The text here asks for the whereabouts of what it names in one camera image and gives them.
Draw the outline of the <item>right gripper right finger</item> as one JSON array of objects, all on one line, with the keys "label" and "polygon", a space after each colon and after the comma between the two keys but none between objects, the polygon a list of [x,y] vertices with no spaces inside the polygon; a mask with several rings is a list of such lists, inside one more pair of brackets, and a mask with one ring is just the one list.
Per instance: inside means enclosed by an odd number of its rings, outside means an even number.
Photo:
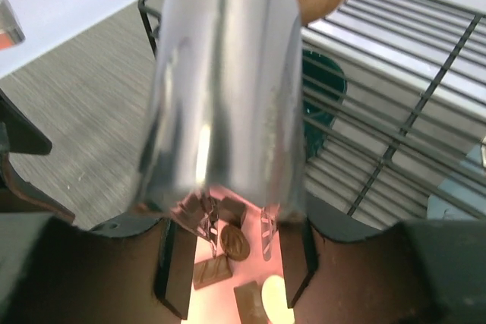
[{"label": "right gripper right finger", "polygon": [[380,231],[307,195],[279,223],[298,323],[483,323],[485,223],[411,220]]}]

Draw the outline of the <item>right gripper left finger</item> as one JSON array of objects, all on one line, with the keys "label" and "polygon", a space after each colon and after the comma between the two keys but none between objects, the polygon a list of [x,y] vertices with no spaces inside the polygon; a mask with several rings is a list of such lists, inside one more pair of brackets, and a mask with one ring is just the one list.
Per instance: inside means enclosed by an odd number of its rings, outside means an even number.
[{"label": "right gripper left finger", "polygon": [[121,214],[85,231],[48,213],[1,217],[3,323],[179,323],[197,239]]}]

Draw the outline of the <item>metal tongs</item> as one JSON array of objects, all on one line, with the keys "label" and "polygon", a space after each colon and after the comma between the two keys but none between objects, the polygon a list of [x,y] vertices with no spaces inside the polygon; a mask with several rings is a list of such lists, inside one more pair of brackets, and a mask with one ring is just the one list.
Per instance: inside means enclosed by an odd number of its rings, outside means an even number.
[{"label": "metal tongs", "polygon": [[277,222],[301,218],[304,136],[297,0],[164,0],[133,201],[215,241],[224,188]]}]

